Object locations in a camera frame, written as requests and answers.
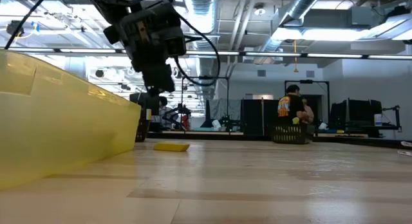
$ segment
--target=wooden floor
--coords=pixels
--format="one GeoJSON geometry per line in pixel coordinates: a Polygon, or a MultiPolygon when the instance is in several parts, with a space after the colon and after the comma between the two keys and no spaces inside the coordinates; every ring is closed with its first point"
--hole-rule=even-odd
{"type": "Polygon", "coordinates": [[[412,223],[412,157],[394,149],[153,143],[1,191],[0,224],[412,223]]]}

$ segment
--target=yellow sponge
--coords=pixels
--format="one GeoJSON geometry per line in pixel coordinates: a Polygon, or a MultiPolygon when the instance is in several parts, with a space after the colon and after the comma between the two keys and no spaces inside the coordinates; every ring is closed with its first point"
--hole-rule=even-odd
{"type": "Polygon", "coordinates": [[[158,151],[186,151],[190,144],[157,143],[154,146],[158,151]]]}

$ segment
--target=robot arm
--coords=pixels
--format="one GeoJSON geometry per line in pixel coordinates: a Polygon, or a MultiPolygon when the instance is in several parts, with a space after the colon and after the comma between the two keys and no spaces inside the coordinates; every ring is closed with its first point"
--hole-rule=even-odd
{"type": "Polygon", "coordinates": [[[144,0],[90,0],[111,24],[104,30],[111,44],[122,43],[136,72],[142,72],[150,95],[173,92],[174,82],[169,57],[186,54],[180,16],[173,0],[156,0],[142,6],[144,0]]]}

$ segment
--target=black shirt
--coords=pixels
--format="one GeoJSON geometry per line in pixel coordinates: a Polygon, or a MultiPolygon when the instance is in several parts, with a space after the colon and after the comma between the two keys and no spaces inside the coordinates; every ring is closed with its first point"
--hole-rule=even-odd
{"type": "Polygon", "coordinates": [[[304,111],[302,99],[297,95],[287,95],[279,100],[277,116],[280,122],[292,124],[298,111],[304,111]]]}

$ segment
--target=black crate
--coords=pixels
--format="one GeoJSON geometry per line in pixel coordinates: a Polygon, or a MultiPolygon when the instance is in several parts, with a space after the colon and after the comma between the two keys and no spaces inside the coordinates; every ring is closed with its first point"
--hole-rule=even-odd
{"type": "Polygon", "coordinates": [[[314,139],[314,126],[307,124],[276,125],[272,141],[278,144],[307,144],[314,139]]]}

